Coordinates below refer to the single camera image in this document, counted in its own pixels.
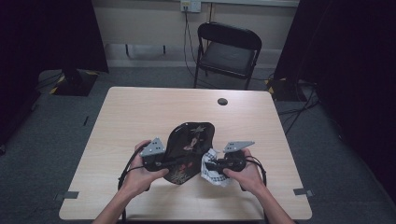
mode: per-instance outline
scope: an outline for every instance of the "wooden table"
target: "wooden table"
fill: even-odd
[[[228,104],[219,105],[219,98]],[[293,219],[311,218],[306,196],[293,192],[303,185],[268,92],[132,87],[109,90],[69,188],[78,197],[64,200],[60,217],[95,219],[116,193],[134,146],[156,136],[166,146],[170,132],[188,121],[215,126],[215,149],[255,141],[249,149],[267,172],[269,190]],[[263,219],[257,199],[236,181],[216,187],[199,175],[181,186],[156,180],[126,211],[129,219],[142,220]]]

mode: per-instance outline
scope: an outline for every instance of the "chair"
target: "chair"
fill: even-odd
[[[248,89],[253,69],[262,49],[260,38],[248,29],[218,22],[206,22],[198,28],[199,48],[194,88],[199,68],[229,77],[246,79]],[[210,41],[204,50],[203,40]]]

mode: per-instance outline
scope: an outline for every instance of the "person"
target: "person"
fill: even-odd
[[[149,140],[142,141],[134,150],[149,143]],[[248,148],[242,149],[245,156],[251,156]],[[131,162],[130,167],[142,166],[142,158],[139,154]],[[114,195],[99,216],[93,221],[94,224],[116,223],[126,205],[137,195],[143,193],[149,188],[150,184],[163,177],[169,172],[168,169],[162,169],[157,172],[149,172],[145,168],[134,169],[128,173],[120,190]],[[247,166],[241,172],[234,172],[230,169],[224,169],[223,173],[228,177],[239,182],[242,188],[252,193],[262,205],[263,212],[266,214],[271,224],[289,224],[294,221],[289,217],[285,210],[276,201],[269,189],[262,182],[261,175],[257,166],[248,162]]]

